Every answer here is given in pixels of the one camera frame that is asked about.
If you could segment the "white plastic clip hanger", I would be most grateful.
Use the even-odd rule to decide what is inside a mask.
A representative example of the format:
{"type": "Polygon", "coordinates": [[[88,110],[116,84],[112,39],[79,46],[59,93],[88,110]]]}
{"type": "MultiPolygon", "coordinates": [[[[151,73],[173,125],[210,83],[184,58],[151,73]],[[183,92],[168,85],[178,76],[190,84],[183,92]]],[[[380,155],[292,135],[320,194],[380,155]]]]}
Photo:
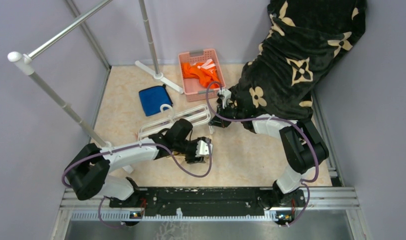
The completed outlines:
{"type": "Polygon", "coordinates": [[[167,113],[166,117],[144,124],[137,133],[137,140],[156,134],[163,129],[170,129],[179,120],[187,120],[193,127],[208,125],[211,120],[211,112],[206,104],[201,104],[184,111],[175,112],[173,107],[162,104],[159,108],[161,113],[167,113]]]}

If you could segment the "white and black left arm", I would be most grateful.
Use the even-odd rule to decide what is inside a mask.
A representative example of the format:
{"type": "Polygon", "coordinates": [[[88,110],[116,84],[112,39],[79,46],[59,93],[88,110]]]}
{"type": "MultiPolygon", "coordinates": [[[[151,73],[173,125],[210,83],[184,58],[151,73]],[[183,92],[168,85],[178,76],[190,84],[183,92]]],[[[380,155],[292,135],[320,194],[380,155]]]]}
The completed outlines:
{"type": "Polygon", "coordinates": [[[183,156],[188,163],[203,163],[211,158],[213,145],[207,137],[189,139],[193,125],[186,119],[176,121],[142,140],[117,147],[84,146],[65,168],[61,180],[80,201],[100,195],[121,200],[129,207],[140,203],[141,193],[131,178],[110,173],[144,161],[183,156]]]}

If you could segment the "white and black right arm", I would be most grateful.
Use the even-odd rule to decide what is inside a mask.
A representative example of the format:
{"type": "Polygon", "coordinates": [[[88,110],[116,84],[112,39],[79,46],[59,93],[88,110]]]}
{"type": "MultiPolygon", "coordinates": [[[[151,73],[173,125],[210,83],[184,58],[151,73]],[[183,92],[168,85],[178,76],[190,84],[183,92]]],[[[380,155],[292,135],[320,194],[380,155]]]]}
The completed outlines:
{"type": "Polygon", "coordinates": [[[330,151],[308,118],[293,122],[274,115],[263,114],[253,118],[224,117],[209,107],[220,122],[241,122],[250,126],[256,134],[281,140],[288,166],[273,183],[272,199],[278,206],[286,206],[292,200],[292,192],[304,182],[313,183],[319,176],[319,165],[330,156],[330,151]]]}

